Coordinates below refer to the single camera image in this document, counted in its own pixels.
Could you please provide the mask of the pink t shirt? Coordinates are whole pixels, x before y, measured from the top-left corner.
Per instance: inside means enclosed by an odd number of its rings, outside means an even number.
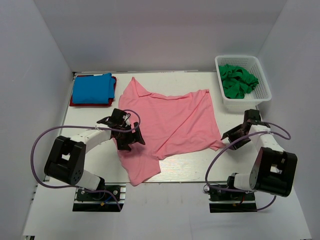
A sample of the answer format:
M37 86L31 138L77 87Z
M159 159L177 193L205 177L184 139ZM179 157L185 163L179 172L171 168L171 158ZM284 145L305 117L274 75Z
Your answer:
M130 183L137 186L161 172L160 161L173 155L224 148L208 89L165 96L147 91L132 78L119 98L121 110L133 110L144 145L118 151Z

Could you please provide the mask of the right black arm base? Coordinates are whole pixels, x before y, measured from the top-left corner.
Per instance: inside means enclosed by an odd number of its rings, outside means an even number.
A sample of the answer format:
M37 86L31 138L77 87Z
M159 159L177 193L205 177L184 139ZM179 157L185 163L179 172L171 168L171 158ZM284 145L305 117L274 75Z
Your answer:
M254 193L221 191L203 187L208 195L210 213L253 213L257 212Z

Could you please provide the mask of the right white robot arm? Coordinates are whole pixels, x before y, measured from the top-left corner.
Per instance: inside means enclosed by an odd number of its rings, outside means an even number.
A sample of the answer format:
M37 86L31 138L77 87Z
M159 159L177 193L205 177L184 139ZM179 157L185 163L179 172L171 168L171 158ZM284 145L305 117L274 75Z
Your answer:
M288 197L291 193L298 157L284 150L271 133L270 124L262 121L260 111L244 111L243 123L225 132L228 148L235 151L252 142L257 156L249 173L233 173L227 179L226 195L236 200L244 192L264 192Z

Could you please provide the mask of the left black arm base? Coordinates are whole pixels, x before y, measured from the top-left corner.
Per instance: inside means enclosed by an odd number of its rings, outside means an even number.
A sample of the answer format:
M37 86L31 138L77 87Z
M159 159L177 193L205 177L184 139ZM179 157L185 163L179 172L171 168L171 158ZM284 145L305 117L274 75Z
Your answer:
M106 183L105 191L111 192L114 198L106 192L89 193L82 188L78 188L73 201L73 212L92 212L92 213L109 213L120 212L125 204L126 184Z

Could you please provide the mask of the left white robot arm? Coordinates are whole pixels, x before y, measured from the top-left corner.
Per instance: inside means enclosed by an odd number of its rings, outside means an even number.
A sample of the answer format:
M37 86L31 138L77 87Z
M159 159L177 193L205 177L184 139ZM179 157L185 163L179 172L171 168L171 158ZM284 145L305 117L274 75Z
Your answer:
M145 145L140 130L141 118L133 110L115 108L110 116L91 126L69 128L85 129L72 137L58 136L53 143L44 167L45 175L68 184L88 190L90 196L99 200L105 196L105 180L85 170L86 154L98 145L115 140L119 151L129 152L131 145Z

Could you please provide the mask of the white plastic basket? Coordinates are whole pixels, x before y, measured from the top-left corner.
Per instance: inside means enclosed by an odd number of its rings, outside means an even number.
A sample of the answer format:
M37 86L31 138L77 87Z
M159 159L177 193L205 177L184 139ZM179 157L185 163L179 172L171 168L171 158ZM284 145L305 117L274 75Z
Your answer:
M250 74L258 78L259 84L250 93L246 94L244 99L226 98L221 82L219 66L224 65L239 66L246 69ZM218 55L215 57L215 66L218 77L218 83L222 95L223 105L233 111L241 111L254 108L262 102L270 101L272 94L268 86L265 74L259 60L251 55Z

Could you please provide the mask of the green t shirt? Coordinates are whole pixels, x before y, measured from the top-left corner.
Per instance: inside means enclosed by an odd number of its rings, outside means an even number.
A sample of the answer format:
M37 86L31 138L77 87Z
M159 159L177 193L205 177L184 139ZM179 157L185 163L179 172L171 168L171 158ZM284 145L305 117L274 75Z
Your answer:
M229 64L219 65L223 92L228 99L244 99L259 84L259 80L245 68Z

